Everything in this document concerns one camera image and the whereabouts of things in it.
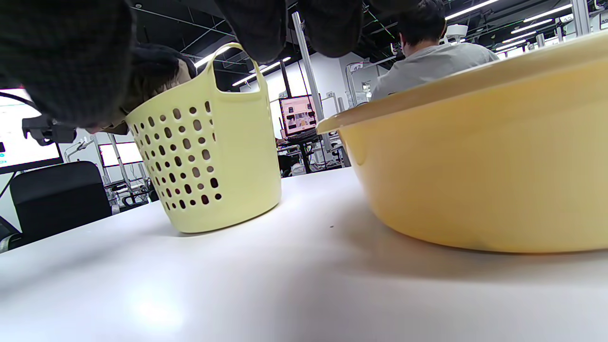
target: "fluorescent light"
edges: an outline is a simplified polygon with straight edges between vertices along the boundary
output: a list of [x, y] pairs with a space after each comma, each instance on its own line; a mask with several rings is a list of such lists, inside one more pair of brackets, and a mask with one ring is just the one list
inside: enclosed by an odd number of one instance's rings
[[535, 34], [535, 33], [536, 33], [536, 31], [528, 32], [528, 33], [526, 33], [525, 35], [521, 35], [521, 36], [517, 36], [517, 37], [515, 37], [515, 38], [510, 38], [510, 39], [507, 39], [507, 40], [503, 40], [503, 41], [502, 41], [502, 43], [503, 43], [503, 44], [505, 44], [505, 43], [509, 43], [510, 41], [518, 40], [519, 38], [527, 37], [527, 36], [529, 36], [529, 35], [533, 35], [533, 34]]
[[[288, 60], [290, 60], [290, 59], [291, 59], [291, 57], [286, 57], [286, 58], [283, 58], [283, 61], [288, 61]], [[278, 61], [278, 62], [274, 62], [274, 63], [273, 63], [273, 64], [271, 64], [270, 66], [267, 66], [267, 67], [265, 67], [264, 69], [260, 70], [260, 72], [261, 72], [262, 74], [264, 74], [266, 71], [268, 71], [268, 70], [270, 70], [270, 69], [273, 69], [273, 68], [276, 68], [276, 67], [277, 67], [279, 64], [281, 64], [281, 62], [279, 62], [279, 61]], [[249, 75], [249, 76], [245, 77], [244, 79], [242, 79], [242, 80], [240, 80], [240, 81], [238, 81], [238, 82], [234, 83], [232, 86], [237, 86], [237, 85], [239, 85], [239, 84], [241, 84], [241, 83], [245, 83], [245, 82], [249, 81], [250, 79], [252, 79], [252, 78], [254, 78], [254, 77], [255, 77], [255, 74], [253, 74], [253, 75]]]
[[499, 50], [502, 50], [502, 49], [507, 49], [507, 48], [509, 48], [511, 46], [519, 45], [519, 44], [525, 43], [525, 42], [526, 42], [526, 40], [522, 39], [522, 40], [516, 41], [515, 43], [499, 46], [499, 47], [496, 48], [496, 51], [499, 51]]
[[525, 23], [527, 23], [527, 22], [532, 21], [532, 20], [534, 20], [534, 19], [538, 19], [538, 18], [540, 18], [541, 16], [545, 16], [545, 15], [553, 14], [553, 13], [555, 13], [555, 12], [559, 12], [559, 11], [567, 10], [567, 9], [569, 9], [570, 7], [572, 7], [572, 4], [565, 5], [565, 6], [562, 6], [562, 7], [558, 7], [558, 8], [556, 8], [556, 9], [550, 10], [550, 11], [548, 11], [548, 12], [541, 13], [541, 14], [539, 14], [539, 15], [535, 15], [535, 16], [532, 16], [532, 17], [530, 17], [530, 18], [528, 18], [528, 19], [525, 19], [525, 20], [524, 20], [524, 22], [525, 22]]
[[509, 52], [509, 51], [513, 51], [513, 50], [515, 50], [515, 49], [521, 49], [521, 48], [522, 48], [521, 46], [514, 46], [514, 47], [512, 47], [511, 49], [507, 49], [507, 50], [504, 50], [504, 51], [500, 51], [500, 53], [501, 53], [501, 54], [505, 54], [505, 56], [506, 56], [506, 53], [507, 53], [507, 52]]
[[450, 14], [450, 15], [448, 15], [448, 16], [446, 17], [446, 20], [450, 20], [450, 19], [452, 19], [452, 18], [456, 18], [457, 16], [461, 16], [461, 15], [463, 15], [463, 14], [465, 14], [465, 13], [469, 13], [469, 12], [471, 12], [471, 11], [474, 11], [474, 10], [479, 9], [479, 8], [481, 8], [481, 7], [483, 7], [483, 6], [486, 6], [486, 5], [490, 5], [490, 4], [492, 4], [493, 2], [496, 2], [496, 1], [498, 1], [498, 0], [488, 0], [488, 1], [486, 1], [486, 2], [482, 2], [482, 3], [481, 3], [481, 4], [479, 4], [479, 5], [475, 5], [475, 6], [469, 7], [469, 8], [468, 8], [468, 9], [466, 9], [466, 10], [462, 10], [462, 11], [460, 11], [460, 12], [456, 12], [456, 13], [454, 13], [454, 14]]
[[[218, 55], [219, 54], [223, 54], [224, 52], [228, 51], [228, 49], [230, 49], [231, 46], [226, 46], [224, 48], [222, 48], [220, 51], [218, 51]], [[194, 63], [194, 66], [196, 66], [197, 68], [206, 64], [208, 61], [211, 60], [211, 58], [213, 57], [213, 54], [210, 54], [209, 56], [204, 57], [201, 60], [198, 60], [196, 63]]]
[[[258, 66], [258, 68], [260, 68], [260, 70], [267, 68], [267, 67], [268, 67], [268, 65], [265, 65], [265, 64]], [[253, 74], [254, 72], [255, 72], [255, 68], [253, 68], [249, 71], [250, 74]]]
[[550, 23], [552, 21], [553, 21], [553, 19], [543, 20], [543, 21], [541, 21], [539, 23], [532, 24], [530, 26], [522, 27], [521, 29], [517, 29], [517, 30], [511, 31], [511, 34], [518, 33], [518, 32], [521, 32], [521, 31], [525, 31], [525, 30], [530, 29], [532, 27], [536, 27], [538, 25], [543, 25], [543, 24], [546, 24], [546, 23]]

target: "monitor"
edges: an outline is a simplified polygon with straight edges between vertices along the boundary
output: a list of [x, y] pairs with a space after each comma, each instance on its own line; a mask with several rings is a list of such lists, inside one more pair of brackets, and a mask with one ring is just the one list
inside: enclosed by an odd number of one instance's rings
[[312, 95], [279, 99], [279, 104], [287, 137], [317, 127], [317, 110]]
[[[24, 89], [2, 89], [0, 92], [31, 100]], [[0, 174], [63, 163], [57, 144], [40, 146], [23, 136], [21, 120], [40, 116], [34, 108], [17, 100], [0, 97]]]
[[[118, 142], [116, 143], [116, 148], [123, 164], [143, 161], [135, 142]], [[119, 165], [112, 144], [99, 144], [99, 152], [102, 154], [102, 165], [104, 167]]]

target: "black ceiling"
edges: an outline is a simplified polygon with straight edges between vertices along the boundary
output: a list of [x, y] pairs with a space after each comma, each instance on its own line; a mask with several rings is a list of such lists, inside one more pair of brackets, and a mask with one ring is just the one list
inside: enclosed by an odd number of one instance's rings
[[[479, 4], [483, 0], [447, 0], [446, 14], [450, 15]], [[487, 47], [494, 47], [503, 40], [512, 38], [511, 31], [520, 26], [528, 17], [546, 12], [569, 0], [497, 0], [492, 4], [469, 12], [448, 21], [448, 24], [465, 24], [469, 26], [467, 41]], [[288, 0], [289, 14], [297, 10], [297, 1]], [[371, 61], [383, 60], [392, 56], [390, 43], [397, 42], [398, 31], [396, 19], [382, 13], [363, 0], [365, 6], [363, 33], [354, 53]], [[214, 0], [133, 0], [133, 10], [137, 16], [137, 40], [170, 46], [194, 60], [205, 57], [228, 41], [234, 41], [232, 30], [223, 19]], [[557, 18], [570, 13], [570, 9], [547, 16]], [[293, 28], [291, 16], [289, 27]], [[536, 29], [545, 36], [554, 35], [554, 26], [549, 25]], [[299, 47], [290, 43], [281, 58], [291, 56], [290, 63], [300, 59]], [[230, 89], [232, 83], [249, 74], [251, 63], [244, 54], [230, 49], [220, 56], [227, 63], [216, 62], [218, 86], [222, 90]], [[384, 64], [389, 68], [392, 61]]]

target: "white table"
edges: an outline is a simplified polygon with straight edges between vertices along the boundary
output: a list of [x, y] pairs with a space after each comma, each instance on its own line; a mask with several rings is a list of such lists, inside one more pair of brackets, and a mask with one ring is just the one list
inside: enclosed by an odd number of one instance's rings
[[420, 242], [329, 171], [222, 231], [181, 236], [157, 202], [0, 255], [0, 340], [606, 342], [608, 253]]

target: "chair backrest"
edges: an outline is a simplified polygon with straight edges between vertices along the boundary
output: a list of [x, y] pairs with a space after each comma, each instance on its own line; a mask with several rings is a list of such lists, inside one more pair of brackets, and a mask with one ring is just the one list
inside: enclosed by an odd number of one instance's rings
[[88, 161], [22, 173], [12, 181], [10, 193], [28, 242], [112, 214], [99, 170]]

